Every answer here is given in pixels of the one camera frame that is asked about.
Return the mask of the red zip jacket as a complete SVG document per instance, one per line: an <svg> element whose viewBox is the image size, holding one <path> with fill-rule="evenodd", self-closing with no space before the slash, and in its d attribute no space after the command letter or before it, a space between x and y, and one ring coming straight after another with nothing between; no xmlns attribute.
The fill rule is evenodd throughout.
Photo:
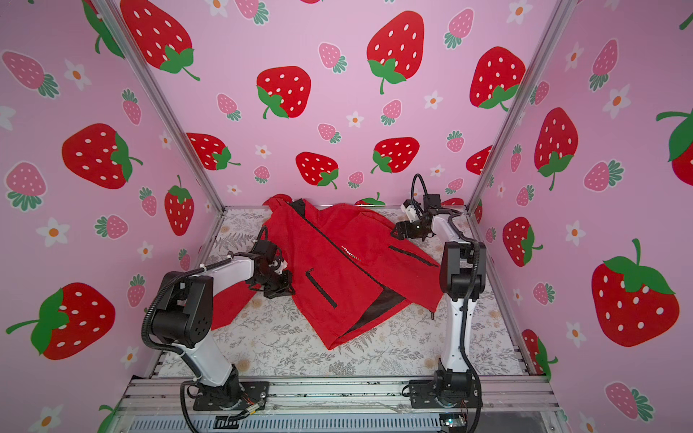
<svg viewBox="0 0 693 433"><path fill-rule="evenodd" d="M278 247L292 274L292 300L328 350L416 304L435 312L440 265L392 236L385 216L349 204L319 209L308 200L268 200L270 218L222 233L222 251L247 252L261 237Z"/></svg>

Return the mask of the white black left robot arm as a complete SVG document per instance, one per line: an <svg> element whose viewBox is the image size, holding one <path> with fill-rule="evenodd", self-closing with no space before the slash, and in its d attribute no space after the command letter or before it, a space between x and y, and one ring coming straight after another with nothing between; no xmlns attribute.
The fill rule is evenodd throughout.
<svg viewBox="0 0 693 433"><path fill-rule="evenodd" d="M236 366L211 335L214 297L236 284L260 289L270 298L292 296L292 273L279 247L257 240L248 253L233 254L187 272L168 272L147 310L141 328L144 344L178 355L193 372L182 398L197 411L241 411L261 405L269 384L242 384Z"/></svg>

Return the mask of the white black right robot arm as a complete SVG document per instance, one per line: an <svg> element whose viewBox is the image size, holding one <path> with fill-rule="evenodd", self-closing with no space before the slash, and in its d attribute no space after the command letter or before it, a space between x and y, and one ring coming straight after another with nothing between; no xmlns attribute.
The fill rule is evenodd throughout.
<svg viewBox="0 0 693 433"><path fill-rule="evenodd" d="M476 303L485 291L485 245L465 236L455 224L461 213L445 209L438 194L419 203L410 198L402 204L407 215L395 224L398 239L421 239L435 235L444 241L440 263L440 289L447 310L443 355L431 380L412 380L402 389L414 409L483 406L481 381L468 357L471 325Z"/></svg>

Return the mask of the floral patterned table mat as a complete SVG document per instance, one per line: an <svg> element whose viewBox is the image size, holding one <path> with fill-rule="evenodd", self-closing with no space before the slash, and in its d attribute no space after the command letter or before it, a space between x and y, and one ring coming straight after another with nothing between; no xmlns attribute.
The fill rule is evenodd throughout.
<svg viewBox="0 0 693 433"><path fill-rule="evenodd" d="M210 259L249 251L269 209L231 209ZM291 299L255 293L233 322L212 332L227 360L246 376L431 375L442 358L448 314L415 304L336 349L325 348ZM480 375L526 375L489 280L476 305L467 355Z"/></svg>

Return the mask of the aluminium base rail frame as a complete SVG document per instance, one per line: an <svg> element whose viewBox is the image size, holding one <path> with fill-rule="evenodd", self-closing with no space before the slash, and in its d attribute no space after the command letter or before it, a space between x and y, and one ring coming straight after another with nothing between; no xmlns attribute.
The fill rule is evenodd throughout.
<svg viewBox="0 0 693 433"><path fill-rule="evenodd" d="M107 432L569 432L550 384L539 376L485 376L483 404L442 402L409 388L411 378L253 377L266 396L258 410L233 421L233 411L180 405L182 379L135 379Z"/></svg>

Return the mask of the aluminium frame corner post right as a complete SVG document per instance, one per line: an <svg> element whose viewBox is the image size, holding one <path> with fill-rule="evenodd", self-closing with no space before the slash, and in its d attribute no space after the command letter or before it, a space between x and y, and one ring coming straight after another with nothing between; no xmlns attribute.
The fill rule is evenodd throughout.
<svg viewBox="0 0 693 433"><path fill-rule="evenodd" d="M520 85L517 94L513 98L513 103L509 108L509 112L506 115L505 120L501 124L501 128L498 132L496 140L494 141L491 153L482 171L478 185L476 186L476 189L474 190L474 193L467 204L467 213L469 213L469 215L473 214L476 210L478 202L481 200L485 192L485 188L487 187L490 177L496 169L498 160L501 158L504 147L512 138L514 130L519 124L520 116L529 102L533 86L541 78L543 70L546 68L550 57L552 57L552 52L555 50L555 47L561 39L566 26L570 22L571 15L577 6L577 3L578 2L575 0L561 0L556 3L544 33L536 46L532 60L527 67L523 82Z"/></svg>

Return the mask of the aluminium frame corner post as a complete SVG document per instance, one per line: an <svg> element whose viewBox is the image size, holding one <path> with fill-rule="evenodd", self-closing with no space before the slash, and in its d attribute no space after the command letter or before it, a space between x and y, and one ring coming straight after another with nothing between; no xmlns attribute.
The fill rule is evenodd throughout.
<svg viewBox="0 0 693 433"><path fill-rule="evenodd" d="M494 141L491 153L482 171L478 185L476 186L476 189L474 190L474 193L467 204L467 213L469 213L469 215L473 214L476 210L478 202L481 200L485 192L485 188L487 187L490 177L496 169L498 160L501 158L504 147L512 138L514 130L519 124L520 116L529 102L533 86L541 78L543 70L546 68L550 57L552 57L552 52L555 50L555 47L561 39L566 26L570 22L571 15L577 6L577 3L578 2L575 0L561 0L556 3L544 33L536 46L532 60L527 67L523 82L520 85L517 94L513 98L513 103L509 108L509 112L506 115L505 120L501 124L501 128L498 132L496 140Z"/></svg>
<svg viewBox="0 0 693 433"><path fill-rule="evenodd" d="M194 151L191 141L184 132L182 125L171 109L166 95L162 92L155 76L151 72L150 65L145 61L144 56L142 56L142 53L136 46L135 39L128 31L125 20L120 13L119 2L97 0L95 1L95 6L102 14L106 27L108 27L108 30L110 30L122 52L124 52L126 60L144 88L157 115L162 120L166 130L170 133L182 158L193 172L196 181L205 193L211 206L218 214L222 215L226 211L226 206L218 195L215 187L212 185L209 176L206 174L205 169Z"/></svg>

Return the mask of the aluminium frame corner post left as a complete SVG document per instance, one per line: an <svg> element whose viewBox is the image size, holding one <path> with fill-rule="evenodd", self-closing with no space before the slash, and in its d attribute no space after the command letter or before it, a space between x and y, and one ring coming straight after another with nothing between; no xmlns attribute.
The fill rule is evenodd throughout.
<svg viewBox="0 0 693 433"><path fill-rule="evenodd" d="M108 27L108 30L110 30L122 52L124 52L126 60L144 88L157 115L162 120L166 130L170 133L182 158L193 172L196 181L205 193L211 206L218 214L222 215L226 211L226 206L218 195L215 187L212 185L209 176L206 174L205 169L194 151L191 141L184 132L182 125L171 109L166 95L162 92L155 76L151 72L150 65L145 61L144 56L142 56L142 53L136 46L135 39L128 31L125 20L120 13L119 2L97 0L95 1L95 6L102 14L106 27Z"/></svg>

